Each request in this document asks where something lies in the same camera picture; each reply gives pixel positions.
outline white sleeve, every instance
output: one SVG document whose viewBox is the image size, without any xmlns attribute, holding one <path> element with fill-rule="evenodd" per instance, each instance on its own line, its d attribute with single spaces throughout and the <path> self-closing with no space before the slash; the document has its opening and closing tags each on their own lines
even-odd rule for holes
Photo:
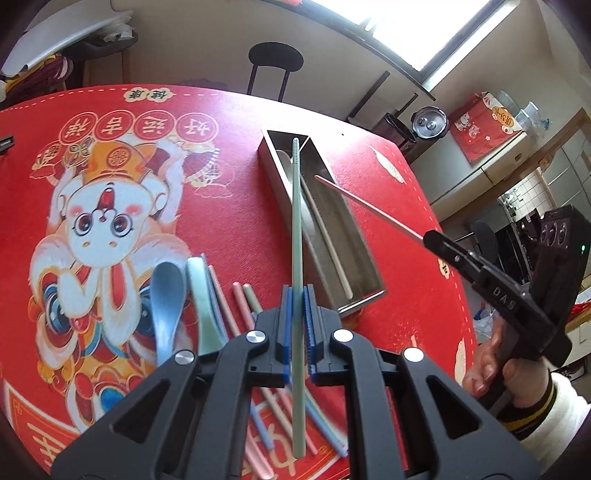
<svg viewBox="0 0 591 480">
<path fill-rule="evenodd" d="M 552 373 L 556 401 L 548 416 L 521 444 L 539 461 L 544 471 L 564 452 L 589 413 L 590 405 L 579 397 L 568 378 Z"/>
</svg>

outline light green chopstick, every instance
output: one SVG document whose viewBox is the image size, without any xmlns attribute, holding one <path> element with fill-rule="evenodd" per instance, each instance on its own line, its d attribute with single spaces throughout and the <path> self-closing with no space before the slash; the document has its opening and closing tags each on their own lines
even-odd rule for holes
<svg viewBox="0 0 591 480">
<path fill-rule="evenodd" d="M 300 140 L 293 141 L 293 207 L 291 211 L 291 288 L 293 314 L 291 316 L 291 375 L 293 395 L 293 454 L 306 455 L 306 373 L 304 365 L 304 273 L 301 254 L 301 183 Z"/>
</svg>

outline kitchen cabinet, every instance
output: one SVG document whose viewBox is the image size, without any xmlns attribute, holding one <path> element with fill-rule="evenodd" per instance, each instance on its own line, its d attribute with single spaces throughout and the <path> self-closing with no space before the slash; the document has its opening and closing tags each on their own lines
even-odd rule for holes
<svg viewBox="0 0 591 480">
<path fill-rule="evenodd" d="M 471 163 L 448 134 L 410 167 L 441 222 L 507 178 L 534 146 L 533 139 L 522 132 Z"/>
</svg>

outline chair backrest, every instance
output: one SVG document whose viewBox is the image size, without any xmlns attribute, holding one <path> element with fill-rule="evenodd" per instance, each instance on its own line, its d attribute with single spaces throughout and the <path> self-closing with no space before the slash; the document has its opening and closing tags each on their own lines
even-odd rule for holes
<svg viewBox="0 0 591 480">
<path fill-rule="evenodd" d="M 248 59 L 252 63 L 251 79 L 248 83 L 247 94 L 252 94 L 258 67 L 276 67 L 285 70 L 283 84 L 279 92 L 278 101 L 283 101 L 285 87 L 290 73 L 297 72 L 304 66 L 304 57 L 294 47 L 279 42 L 259 43 L 248 52 Z"/>
<path fill-rule="evenodd" d="M 499 256 L 499 244 L 496 235 L 485 222 L 477 221 L 472 225 L 480 253 L 489 262 L 495 263 Z"/>
</svg>

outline table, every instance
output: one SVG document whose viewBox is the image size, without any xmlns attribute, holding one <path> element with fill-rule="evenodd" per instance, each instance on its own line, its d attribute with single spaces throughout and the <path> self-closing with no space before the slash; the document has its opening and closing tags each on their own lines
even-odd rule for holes
<svg viewBox="0 0 591 480">
<path fill-rule="evenodd" d="M 257 159 L 262 128 L 311 135 L 343 187 L 419 233 L 439 228 L 394 144 L 295 106 L 128 85 L 0 112 L 0 137 L 16 141 L 0 157 L 0 404 L 46 469 L 153 370 L 149 279 L 158 261 L 205 252 L 237 318 L 236 280 L 253 285 L 263 308 L 278 305 L 291 243 Z M 392 351 L 418 345 L 460 380 L 475 341 L 458 274 L 350 207 L 388 289 L 359 315 L 357 331 Z M 100 210 L 118 218 L 104 222 Z M 196 345 L 191 305 L 177 340 Z M 323 408 L 342 408 L 338 391 L 313 394 Z M 280 478 L 345 473 L 346 460 L 310 424 L 320 453 L 294 462 L 262 408 Z"/>
</svg>

